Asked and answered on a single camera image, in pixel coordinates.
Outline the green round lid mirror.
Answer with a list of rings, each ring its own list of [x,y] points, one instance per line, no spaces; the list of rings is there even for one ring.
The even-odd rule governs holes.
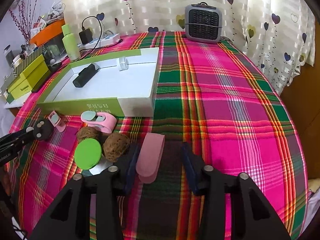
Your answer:
[[[74,161],[78,168],[89,171],[92,175],[100,174],[113,165],[104,157],[99,141],[93,138],[87,138],[78,143],[74,152]]]

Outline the small pink flat clip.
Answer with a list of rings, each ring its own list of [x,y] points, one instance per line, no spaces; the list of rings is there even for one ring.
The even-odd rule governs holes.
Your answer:
[[[56,111],[52,111],[52,113],[49,114],[48,119],[60,133],[62,133],[66,129],[66,124],[56,113]]]

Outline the yellow-green shoe box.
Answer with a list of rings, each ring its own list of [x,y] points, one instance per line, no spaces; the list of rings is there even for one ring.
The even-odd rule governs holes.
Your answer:
[[[8,96],[6,101],[12,103],[24,94],[31,92],[48,71],[49,69],[41,54],[9,85],[7,88]]]

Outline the striped gift box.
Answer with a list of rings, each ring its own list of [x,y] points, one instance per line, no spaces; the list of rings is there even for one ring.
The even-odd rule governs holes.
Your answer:
[[[43,46],[40,46],[29,56],[27,56],[27,58],[24,59],[14,70],[12,70],[9,76],[4,78],[4,83],[1,87],[1,92],[4,94],[7,88],[21,74],[23,74],[23,78],[26,78],[42,61],[44,61]]]

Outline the black smartphone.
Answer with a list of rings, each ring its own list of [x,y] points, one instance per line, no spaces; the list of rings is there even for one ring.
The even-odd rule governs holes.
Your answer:
[[[47,80],[54,74],[56,73],[62,66],[62,63],[55,63],[52,66],[48,67],[48,71],[44,74],[42,78],[37,82],[35,87],[31,90],[32,93],[37,93],[43,85],[47,82]]]

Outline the black rectangular device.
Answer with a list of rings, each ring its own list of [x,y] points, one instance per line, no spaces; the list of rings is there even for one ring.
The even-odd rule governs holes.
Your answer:
[[[84,68],[79,74],[78,76],[73,80],[73,85],[76,88],[82,88],[84,87],[88,81],[95,76],[95,74],[97,74],[97,72],[99,72],[100,67],[95,64],[92,63],[90,64],[88,67]]]

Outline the clear plastic storage bin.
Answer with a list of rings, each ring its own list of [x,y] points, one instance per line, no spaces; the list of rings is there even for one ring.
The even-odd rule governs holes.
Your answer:
[[[62,62],[67,57],[62,39],[63,33],[56,35],[43,45],[43,56],[47,66]]]

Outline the orange storage tray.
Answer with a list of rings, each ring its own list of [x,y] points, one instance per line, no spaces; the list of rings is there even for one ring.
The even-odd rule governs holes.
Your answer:
[[[37,47],[40,47],[50,41],[52,38],[55,38],[57,35],[62,33],[62,26],[65,25],[65,20],[58,20],[43,30],[36,34],[30,41],[30,44],[35,44]]]

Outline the green white shallow box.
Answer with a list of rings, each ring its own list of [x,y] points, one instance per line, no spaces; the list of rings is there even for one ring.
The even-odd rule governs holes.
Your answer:
[[[119,71],[117,61],[126,57],[129,68]],[[100,67],[82,88],[73,80],[90,64]],[[152,117],[159,80],[159,49],[116,51],[70,63],[37,100],[43,114],[81,115],[106,112],[116,117]]]

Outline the black charger plug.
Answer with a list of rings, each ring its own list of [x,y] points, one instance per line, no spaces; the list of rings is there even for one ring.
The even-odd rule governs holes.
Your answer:
[[[80,31],[79,33],[79,37],[83,45],[86,45],[93,41],[93,34],[89,28],[83,28],[82,31]]]

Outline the white power strip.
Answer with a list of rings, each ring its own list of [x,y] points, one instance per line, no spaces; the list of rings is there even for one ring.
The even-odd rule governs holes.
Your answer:
[[[100,47],[105,47],[105,46],[111,46],[116,44],[117,42],[120,41],[120,34],[113,34],[113,35],[108,35],[107,37],[101,38],[100,41],[98,42],[97,39],[89,42],[88,44],[79,44],[78,48],[80,50],[83,49],[92,49],[94,46],[96,46],[96,48],[100,48]]]

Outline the plaid pink green bedsheet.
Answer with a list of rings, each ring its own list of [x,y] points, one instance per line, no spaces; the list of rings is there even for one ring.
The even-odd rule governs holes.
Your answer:
[[[302,231],[308,172],[294,123],[259,69],[229,42],[191,42],[182,32],[127,35],[98,51],[159,48],[153,118],[121,118],[131,141],[146,133],[186,141],[223,173],[246,172],[277,211],[292,239]],[[164,152],[152,184],[135,181],[119,198],[125,239],[196,239],[203,199],[189,190],[178,152]]]

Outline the wooden wardrobe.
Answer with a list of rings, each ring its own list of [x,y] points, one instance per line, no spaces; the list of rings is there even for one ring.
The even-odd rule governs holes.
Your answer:
[[[315,31],[313,66],[304,64],[280,95],[298,131],[309,179],[319,178],[319,23]]]

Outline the heart pattern curtain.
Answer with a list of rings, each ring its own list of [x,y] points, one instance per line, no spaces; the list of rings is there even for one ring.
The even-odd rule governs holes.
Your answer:
[[[315,16],[304,0],[62,0],[75,33],[183,31],[208,42],[226,37],[277,93],[315,61]]]

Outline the grey portable heater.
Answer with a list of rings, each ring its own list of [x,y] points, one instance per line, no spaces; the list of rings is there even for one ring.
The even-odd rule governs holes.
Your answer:
[[[206,2],[185,7],[185,35],[195,42],[217,44],[222,32],[222,14]]]

